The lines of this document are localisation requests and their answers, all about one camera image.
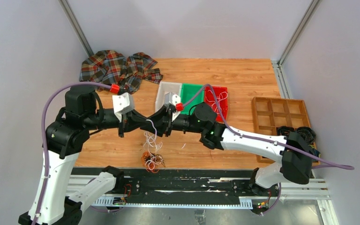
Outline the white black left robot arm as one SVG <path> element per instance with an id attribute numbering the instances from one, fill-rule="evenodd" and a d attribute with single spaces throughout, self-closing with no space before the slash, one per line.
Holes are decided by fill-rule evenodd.
<path id="1" fill-rule="evenodd" d="M 134 109 L 127 94 L 114 85 L 103 85 L 114 94 L 113 107 L 104 109 L 96 93 L 98 83 L 80 82 L 61 88 L 65 106 L 47 126 L 42 115 L 43 167 L 31 209 L 19 216 L 21 225 L 76 225 L 83 213 L 103 194 L 125 191 L 124 172 L 107 166 L 80 191 L 67 195 L 71 172 L 90 138 L 91 130 L 117 128 L 119 135 L 147 127 L 146 117 Z"/>

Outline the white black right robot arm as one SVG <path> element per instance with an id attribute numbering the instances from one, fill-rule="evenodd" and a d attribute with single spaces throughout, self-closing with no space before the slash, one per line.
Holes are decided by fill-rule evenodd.
<path id="1" fill-rule="evenodd" d="M 298 133 L 272 136 L 242 131 L 217 122 L 217 114 L 206 103 L 197 104 L 191 115 L 173 116 L 173 106 L 162 106 L 143 119 L 140 128 L 158 136 L 169 136 L 172 131 L 199 133 L 200 142 L 209 149 L 239 150 L 273 160 L 271 165 L 254 170 L 249 182 L 254 195 L 262 195 L 281 182 L 309 183 L 313 151 Z"/>

